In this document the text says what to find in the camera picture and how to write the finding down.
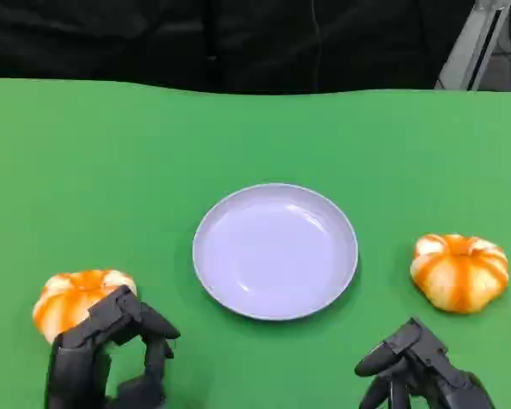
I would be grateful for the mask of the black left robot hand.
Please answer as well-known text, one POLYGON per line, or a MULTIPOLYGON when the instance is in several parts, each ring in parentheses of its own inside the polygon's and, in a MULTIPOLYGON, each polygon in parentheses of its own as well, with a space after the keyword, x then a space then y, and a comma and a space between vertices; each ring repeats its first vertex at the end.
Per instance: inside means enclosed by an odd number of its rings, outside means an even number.
POLYGON ((59 334, 52 344, 46 408, 162 408, 165 361, 174 357, 168 344, 180 332, 158 311, 122 285, 89 308, 89 317, 59 334), (144 371, 106 395, 112 358, 106 346, 135 337, 146 345, 144 371))

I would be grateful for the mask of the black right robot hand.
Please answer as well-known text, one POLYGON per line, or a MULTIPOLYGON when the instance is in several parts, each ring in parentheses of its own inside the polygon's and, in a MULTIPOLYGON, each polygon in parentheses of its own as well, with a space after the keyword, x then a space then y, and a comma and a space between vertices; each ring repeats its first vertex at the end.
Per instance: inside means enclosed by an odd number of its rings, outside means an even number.
POLYGON ((355 366, 357 376, 372 378, 359 406, 410 408, 412 397, 422 397, 430 408, 493 408, 483 383, 453 366, 447 352, 419 319, 408 319, 355 366))

